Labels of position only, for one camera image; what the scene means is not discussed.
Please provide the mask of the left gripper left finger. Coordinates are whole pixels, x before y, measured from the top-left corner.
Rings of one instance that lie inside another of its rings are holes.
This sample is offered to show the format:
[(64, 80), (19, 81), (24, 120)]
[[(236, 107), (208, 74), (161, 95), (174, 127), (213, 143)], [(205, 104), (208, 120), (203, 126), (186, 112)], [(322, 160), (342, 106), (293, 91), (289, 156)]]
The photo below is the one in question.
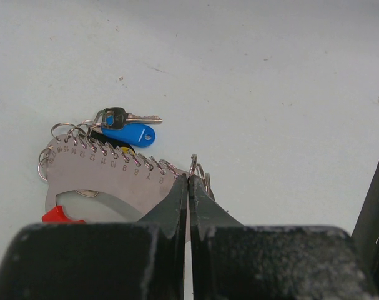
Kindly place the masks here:
[(135, 223), (32, 224), (0, 265), (0, 299), (182, 299), (187, 178)]

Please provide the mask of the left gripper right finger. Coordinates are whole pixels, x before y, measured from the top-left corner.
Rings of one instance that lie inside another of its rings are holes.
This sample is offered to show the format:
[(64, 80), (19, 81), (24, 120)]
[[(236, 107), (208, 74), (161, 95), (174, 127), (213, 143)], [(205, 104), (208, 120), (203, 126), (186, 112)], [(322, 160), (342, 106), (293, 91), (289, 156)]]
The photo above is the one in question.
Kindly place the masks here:
[(331, 226), (245, 226), (189, 179), (195, 299), (378, 299), (350, 236)]

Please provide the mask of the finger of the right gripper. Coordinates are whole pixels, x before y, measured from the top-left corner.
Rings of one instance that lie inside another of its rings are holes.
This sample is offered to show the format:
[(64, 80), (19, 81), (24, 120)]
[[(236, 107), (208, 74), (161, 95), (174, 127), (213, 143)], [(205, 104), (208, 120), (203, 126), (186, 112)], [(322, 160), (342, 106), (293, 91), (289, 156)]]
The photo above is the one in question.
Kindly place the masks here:
[(352, 232), (356, 248), (371, 273), (379, 267), (379, 162)]

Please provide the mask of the metal key organizer red handle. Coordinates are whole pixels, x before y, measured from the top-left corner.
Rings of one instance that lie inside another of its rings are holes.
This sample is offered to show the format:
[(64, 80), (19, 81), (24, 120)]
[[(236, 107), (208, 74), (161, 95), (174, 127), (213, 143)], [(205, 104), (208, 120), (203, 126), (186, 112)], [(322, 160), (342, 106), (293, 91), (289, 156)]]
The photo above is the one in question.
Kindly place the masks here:
[(189, 171), (176, 168), (165, 159), (157, 160), (137, 152), (125, 154), (120, 147), (103, 144), (80, 125), (69, 125), (66, 134), (54, 136), (39, 154), (37, 171), (47, 182), (44, 223), (82, 223), (72, 219), (57, 203), (57, 196), (79, 191), (94, 198), (105, 193), (147, 214), (170, 193), (180, 175), (197, 175), (212, 197), (210, 175), (192, 155)]

